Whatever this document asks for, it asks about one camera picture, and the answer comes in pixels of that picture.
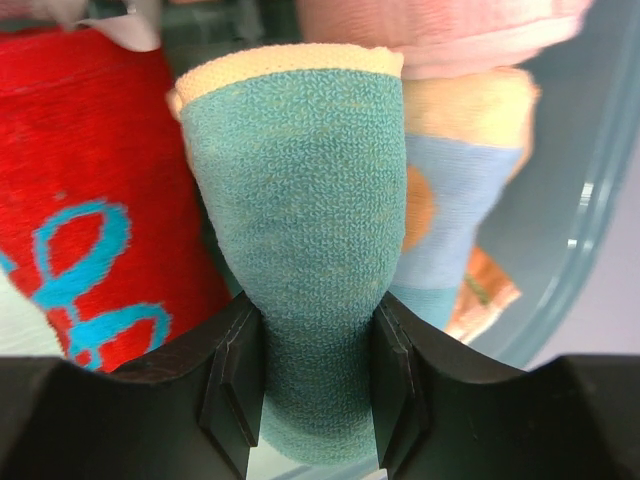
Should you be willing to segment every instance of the orange dot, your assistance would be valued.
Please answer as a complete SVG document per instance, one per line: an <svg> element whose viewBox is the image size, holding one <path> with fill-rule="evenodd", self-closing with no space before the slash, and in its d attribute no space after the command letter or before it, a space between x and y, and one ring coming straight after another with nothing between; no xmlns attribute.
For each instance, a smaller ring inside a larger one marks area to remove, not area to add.
<svg viewBox="0 0 640 480"><path fill-rule="evenodd" d="M407 168L407 217L402 251L415 247L429 232L436 213L433 192L427 179L413 165Z"/></svg>

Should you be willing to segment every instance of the folded sock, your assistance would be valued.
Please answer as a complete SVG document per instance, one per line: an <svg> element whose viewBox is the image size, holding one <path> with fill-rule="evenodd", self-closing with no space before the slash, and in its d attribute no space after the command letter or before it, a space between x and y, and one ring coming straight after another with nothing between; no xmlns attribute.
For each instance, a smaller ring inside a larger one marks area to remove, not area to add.
<svg viewBox="0 0 640 480"><path fill-rule="evenodd" d="M576 35L592 0L297 0L308 42L385 46L403 78L515 65Z"/></svg>
<svg viewBox="0 0 640 480"><path fill-rule="evenodd" d="M519 297L520 291L509 275L486 252L474 247L446 332L469 344Z"/></svg>
<svg viewBox="0 0 640 480"><path fill-rule="evenodd" d="M475 232L530 147L537 90L523 70L404 82L407 234L390 288L444 329Z"/></svg>
<svg viewBox="0 0 640 480"><path fill-rule="evenodd" d="M0 35L0 268L67 355L111 371L229 300L164 101L160 51Z"/></svg>
<svg viewBox="0 0 640 480"><path fill-rule="evenodd" d="M375 454L367 335L404 235L401 66L386 49L288 45L176 83L220 248L265 315L262 434L305 464Z"/></svg>

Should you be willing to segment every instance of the red sock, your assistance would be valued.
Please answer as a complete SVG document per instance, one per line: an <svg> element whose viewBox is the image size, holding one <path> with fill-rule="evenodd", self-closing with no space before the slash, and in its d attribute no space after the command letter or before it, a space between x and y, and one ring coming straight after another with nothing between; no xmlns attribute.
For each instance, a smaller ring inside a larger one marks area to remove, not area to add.
<svg viewBox="0 0 640 480"><path fill-rule="evenodd" d="M0 36L0 267L68 356L111 371L229 300L201 239L160 51Z"/></svg>

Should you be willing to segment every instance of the pink fabric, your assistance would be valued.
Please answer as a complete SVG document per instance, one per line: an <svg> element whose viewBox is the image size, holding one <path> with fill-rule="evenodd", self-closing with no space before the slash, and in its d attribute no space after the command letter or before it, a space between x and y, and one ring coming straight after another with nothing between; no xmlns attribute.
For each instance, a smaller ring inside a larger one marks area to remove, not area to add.
<svg viewBox="0 0 640 480"><path fill-rule="evenodd" d="M0 0L0 20L31 16L29 0Z"/></svg>
<svg viewBox="0 0 640 480"><path fill-rule="evenodd" d="M593 0L297 0L305 40L386 46L407 79L514 65L568 40Z"/></svg>

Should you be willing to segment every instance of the teal sock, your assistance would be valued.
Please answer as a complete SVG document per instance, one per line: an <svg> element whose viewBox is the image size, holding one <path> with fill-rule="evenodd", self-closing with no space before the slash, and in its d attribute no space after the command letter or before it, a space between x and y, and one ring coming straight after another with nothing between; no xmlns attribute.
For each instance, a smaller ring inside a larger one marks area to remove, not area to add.
<svg viewBox="0 0 640 480"><path fill-rule="evenodd" d="M266 47L176 86L220 248L265 315L263 437L305 464L375 454L368 328L404 236L401 63L386 49Z"/></svg>

